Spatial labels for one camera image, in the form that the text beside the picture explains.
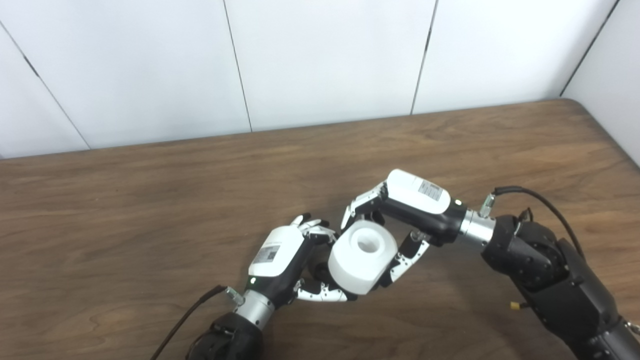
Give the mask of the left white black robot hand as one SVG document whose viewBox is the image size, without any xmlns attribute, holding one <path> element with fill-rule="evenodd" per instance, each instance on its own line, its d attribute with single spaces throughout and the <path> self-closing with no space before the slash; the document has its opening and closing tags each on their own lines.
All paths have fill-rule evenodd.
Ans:
<svg viewBox="0 0 640 360">
<path fill-rule="evenodd" d="M 301 299 L 311 302 L 354 302 L 359 297 L 345 291 L 329 274 L 329 265 L 310 264 L 321 250 L 338 240 L 324 219 L 301 214 L 288 225 L 267 235 L 247 270 L 246 290 L 264 296 L 275 309 Z"/>
</svg>

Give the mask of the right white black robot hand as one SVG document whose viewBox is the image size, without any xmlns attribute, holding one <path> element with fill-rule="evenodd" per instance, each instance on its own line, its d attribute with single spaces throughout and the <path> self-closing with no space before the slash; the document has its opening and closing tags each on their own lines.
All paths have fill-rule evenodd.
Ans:
<svg viewBox="0 0 640 360">
<path fill-rule="evenodd" d="M 360 194 L 345 208 L 341 231 L 358 220 L 383 226 L 391 217 L 413 228 L 398 247 L 374 286 L 387 288 L 420 260 L 430 246 L 441 247 L 462 239 L 469 208 L 446 189 L 400 169 Z"/>
</svg>

